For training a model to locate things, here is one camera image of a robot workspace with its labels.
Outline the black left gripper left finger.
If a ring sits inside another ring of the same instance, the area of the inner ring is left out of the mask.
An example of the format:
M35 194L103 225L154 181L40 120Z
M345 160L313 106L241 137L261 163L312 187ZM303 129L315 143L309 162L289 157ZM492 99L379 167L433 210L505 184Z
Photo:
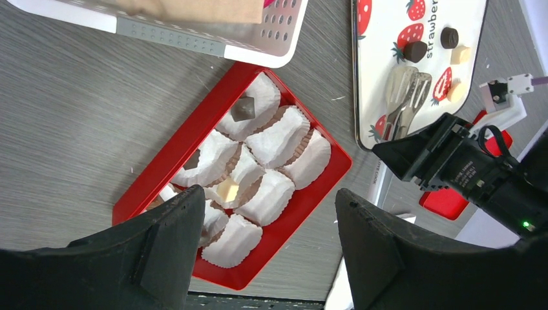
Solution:
M182 309L204 220L194 185L63 248L1 250L2 309Z

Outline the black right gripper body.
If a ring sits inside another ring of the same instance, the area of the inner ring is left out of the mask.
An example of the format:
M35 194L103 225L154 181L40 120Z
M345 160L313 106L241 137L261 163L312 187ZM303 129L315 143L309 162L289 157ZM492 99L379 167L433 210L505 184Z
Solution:
M469 137L472 124L449 113L422 131L373 147L401 181L417 180L422 191L453 188L464 193L484 175L484 153Z

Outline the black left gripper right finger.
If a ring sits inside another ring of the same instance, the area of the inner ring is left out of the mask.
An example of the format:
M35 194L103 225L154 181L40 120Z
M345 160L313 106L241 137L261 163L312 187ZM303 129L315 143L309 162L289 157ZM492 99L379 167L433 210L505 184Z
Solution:
M355 309L546 309L547 236L491 249L390 214L348 189L335 197Z

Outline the red box lid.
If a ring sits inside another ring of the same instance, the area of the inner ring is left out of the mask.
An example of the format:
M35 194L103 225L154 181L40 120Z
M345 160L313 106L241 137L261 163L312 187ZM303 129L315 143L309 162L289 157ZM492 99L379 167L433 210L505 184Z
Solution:
M486 114L487 112L485 110L480 111L472 123L476 124ZM506 130L503 130L501 135L505 146L507 149L510 149L513 143L513 138ZM488 139L485 145L491 154L497 157L502 155L502 151L498 147L495 138ZM441 189L440 191L435 192L425 192L419 200L420 206L448 220L456 220L468 204L469 202L454 189Z

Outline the metal tongs with grey handle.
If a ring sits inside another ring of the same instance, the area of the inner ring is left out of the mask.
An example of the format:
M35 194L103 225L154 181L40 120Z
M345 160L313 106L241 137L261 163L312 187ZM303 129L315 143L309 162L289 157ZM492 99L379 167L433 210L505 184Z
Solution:
M413 119L427 99L431 84L432 76L416 67L392 69L385 87L387 111L382 142L399 140L408 135ZM385 202L392 176L386 164L378 160L367 194L368 200L377 207L381 208Z

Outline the white square chocolate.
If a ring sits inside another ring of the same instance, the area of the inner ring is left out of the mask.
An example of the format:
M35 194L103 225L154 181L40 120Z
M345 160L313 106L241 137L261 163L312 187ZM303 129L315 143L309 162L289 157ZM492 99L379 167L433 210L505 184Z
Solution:
M218 184L216 193L223 203L229 203L236 199L239 190L239 184L232 178L226 178Z

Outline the dark chocolate piece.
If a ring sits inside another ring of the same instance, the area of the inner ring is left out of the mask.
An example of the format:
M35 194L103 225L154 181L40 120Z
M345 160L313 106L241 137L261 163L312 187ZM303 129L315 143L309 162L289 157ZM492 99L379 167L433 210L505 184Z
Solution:
M249 96L238 98L231 107L230 114L234 122L255 118L255 98Z

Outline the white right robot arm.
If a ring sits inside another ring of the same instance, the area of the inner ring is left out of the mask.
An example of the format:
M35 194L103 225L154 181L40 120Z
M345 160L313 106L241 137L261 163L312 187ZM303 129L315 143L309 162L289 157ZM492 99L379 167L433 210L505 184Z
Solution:
M449 113L417 134L372 149L401 181L422 191L452 189L522 238L547 232L547 136L522 160L514 158L501 130Z

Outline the red chocolate box tray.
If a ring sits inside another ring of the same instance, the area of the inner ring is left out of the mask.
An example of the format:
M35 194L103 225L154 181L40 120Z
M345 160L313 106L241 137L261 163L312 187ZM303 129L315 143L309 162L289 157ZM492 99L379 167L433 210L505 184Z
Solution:
M255 118L230 110L255 98ZM184 170L200 149L198 167ZM175 189L205 192L203 238L193 275L245 288L350 170L351 158L268 68L236 62L115 204L113 224L143 213ZM223 203L218 184L239 184Z

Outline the white folded cloth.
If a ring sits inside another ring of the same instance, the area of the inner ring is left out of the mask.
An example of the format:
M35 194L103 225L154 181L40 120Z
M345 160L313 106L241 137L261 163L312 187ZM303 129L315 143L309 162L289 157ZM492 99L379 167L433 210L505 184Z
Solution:
M325 310L350 310L354 309L352 292L348 280L345 259L342 256L337 274L332 283L332 288L324 305Z

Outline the strawberry print tray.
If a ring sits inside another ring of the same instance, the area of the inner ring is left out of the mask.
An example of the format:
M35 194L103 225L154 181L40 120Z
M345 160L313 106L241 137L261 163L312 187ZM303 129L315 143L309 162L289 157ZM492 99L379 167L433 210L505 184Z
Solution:
M394 68L432 76L410 130L459 111L470 92L486 1L352 1L355 139L363 150L381 140L385 88Z

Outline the white plastic basket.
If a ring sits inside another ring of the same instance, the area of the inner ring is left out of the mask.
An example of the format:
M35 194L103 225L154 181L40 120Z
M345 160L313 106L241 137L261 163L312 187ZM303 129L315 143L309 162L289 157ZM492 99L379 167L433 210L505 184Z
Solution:
M37 16L268 68L292 59L307 4L274 1L263 10L261 23L241 24L168 23L129 16L107 1L11 1Z

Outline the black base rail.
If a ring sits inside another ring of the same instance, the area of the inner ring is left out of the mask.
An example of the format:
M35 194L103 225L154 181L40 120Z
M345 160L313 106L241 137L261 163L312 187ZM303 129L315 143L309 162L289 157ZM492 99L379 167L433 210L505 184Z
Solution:
M189 292L185 301L184 309L311 310L324 309L324 302L263 296L240 296L233 294Z

